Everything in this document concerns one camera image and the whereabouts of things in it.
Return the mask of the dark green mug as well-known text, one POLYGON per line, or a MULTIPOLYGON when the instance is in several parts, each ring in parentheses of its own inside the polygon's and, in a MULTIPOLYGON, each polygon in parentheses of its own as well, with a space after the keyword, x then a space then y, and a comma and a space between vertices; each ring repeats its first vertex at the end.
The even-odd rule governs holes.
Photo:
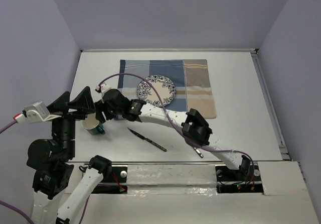
POLYGON ((82 121, 82 126, 86 129, 91 135, 104 135, 105 130, 103 124, 96 119, 95 114, 89 114, 86 119, 82 121))

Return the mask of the blue floral plate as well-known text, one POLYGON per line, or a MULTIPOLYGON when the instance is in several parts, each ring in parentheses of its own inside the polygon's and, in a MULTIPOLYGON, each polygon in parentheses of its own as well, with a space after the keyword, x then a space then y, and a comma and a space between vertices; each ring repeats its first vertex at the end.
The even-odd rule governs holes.
MULTIPOLYGON (((176 96, 176 86, 174 82, 163 75, 150 75, 145 78, 159 94, 163 105, 170 104, 176 96)), ((137 87, 137 96, 140 100, 145 101, 156 107, 161 107, 160 100, 154 89, 144 80, 137 87)))

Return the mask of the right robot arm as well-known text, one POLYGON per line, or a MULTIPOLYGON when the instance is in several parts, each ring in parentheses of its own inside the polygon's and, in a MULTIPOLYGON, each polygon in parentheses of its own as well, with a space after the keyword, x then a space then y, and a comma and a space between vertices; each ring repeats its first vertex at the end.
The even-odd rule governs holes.
POLYGON ((96 87, 101 94, 101 100, 95 103, 96 119, 102 123, 116 116, 122 116, 130 122, 151 123, 175 129, 185 142, 200 148, 220 159, 232 176, 237 180, 244 179, 250 171, 252 159, 241 151, 221 150, 217 146, 210 146, 210 136, 213 133, 208 122, 196 109, 179 112, 153 106, 143 100, 129 100, 114 88, 96 87))

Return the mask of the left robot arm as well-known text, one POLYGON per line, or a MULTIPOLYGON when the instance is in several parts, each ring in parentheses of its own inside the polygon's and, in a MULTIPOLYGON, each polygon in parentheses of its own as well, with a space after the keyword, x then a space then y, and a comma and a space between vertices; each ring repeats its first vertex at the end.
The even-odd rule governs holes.
POLYGON ((68 161, 75 157, 76 121, 94 112, 88 86, 74 100, 66 91, 49 106, 40 101, 24 109, 30 124, 51 122, 52 136, 34 140, 28 148, 27 166, 36 171, 32 223, 71 223, 98 183, 110 178, 112 162, 99 155, 93 157, 72 194, 60 204, 74 169, 68 161))

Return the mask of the steel table knife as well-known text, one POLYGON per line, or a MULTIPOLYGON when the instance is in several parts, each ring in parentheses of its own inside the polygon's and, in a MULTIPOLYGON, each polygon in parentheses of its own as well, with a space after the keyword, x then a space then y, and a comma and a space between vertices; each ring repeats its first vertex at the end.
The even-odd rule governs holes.
POLYGON ((128 128, 128 130, 132 134, 134 134, 136 137, 138 137, 138 138, 140 138, 140 139, 152 144, 153 146, 157 147, 158 149, 162 150, 163 152, 167 152, 166 148, 162 147, 161 145, 157 144, 156 142, 152 141, 151 139, 144 137, 143 135, 139 134, 138 132, 136 132, 136 131, 134 131, 134 130, 132 130, 130 128, 128 128))

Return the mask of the white front cover panel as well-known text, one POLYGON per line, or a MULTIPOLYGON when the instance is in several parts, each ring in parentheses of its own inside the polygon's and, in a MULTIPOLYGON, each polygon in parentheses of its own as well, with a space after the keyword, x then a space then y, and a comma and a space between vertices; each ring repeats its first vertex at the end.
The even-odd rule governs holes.
POLYGON ((214 186, 216 169, 207 164, 129 165, 126 183, 132 186, 214 186))

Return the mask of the steel fork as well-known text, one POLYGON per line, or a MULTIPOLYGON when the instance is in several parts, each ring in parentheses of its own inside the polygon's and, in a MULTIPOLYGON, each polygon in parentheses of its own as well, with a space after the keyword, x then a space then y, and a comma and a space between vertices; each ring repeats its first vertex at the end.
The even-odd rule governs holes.
POLYGON ((198 148, 193 147, 193 149, 194 149, 194 151, 198 154, 198 156, 199 156, 200 158, 203 158, 203 157, 204 157, 204 155, 199 151, 198 148))

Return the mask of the white table edge rail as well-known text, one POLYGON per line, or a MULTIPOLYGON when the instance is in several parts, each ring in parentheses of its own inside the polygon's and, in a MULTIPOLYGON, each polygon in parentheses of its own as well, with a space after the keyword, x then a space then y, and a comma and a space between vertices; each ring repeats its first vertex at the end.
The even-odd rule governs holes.
POLYGON ((249 52, 256 53, 254 48, 246 49, 230 49, 230 48, 218 48, 218 49, 178 49, 178 48, 160 48, 160 49, 86 49, 80 50, 81 53, 97 53, 97 52, 249 52))

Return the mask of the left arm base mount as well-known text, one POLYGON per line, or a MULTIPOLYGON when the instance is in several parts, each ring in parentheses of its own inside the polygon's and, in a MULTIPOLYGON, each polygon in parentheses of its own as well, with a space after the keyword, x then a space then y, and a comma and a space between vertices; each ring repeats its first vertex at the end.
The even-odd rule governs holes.
POLYGON ((107 164, 95 169, 94 166, 79 166, 83 173, 75 191, 84 190, 92 194, 124 194, 127 192, 127 166, 107 164))

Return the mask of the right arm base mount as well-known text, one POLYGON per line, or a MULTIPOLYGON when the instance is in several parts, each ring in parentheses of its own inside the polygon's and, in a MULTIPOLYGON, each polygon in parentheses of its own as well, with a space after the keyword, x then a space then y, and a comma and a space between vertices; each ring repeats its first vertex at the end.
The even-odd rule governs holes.
POLYGON ((217 179, 217 193, 263 193, 263 185, 258 165, 250 167, 249 175, 239 174, 224 165, 215 167, 217 179))

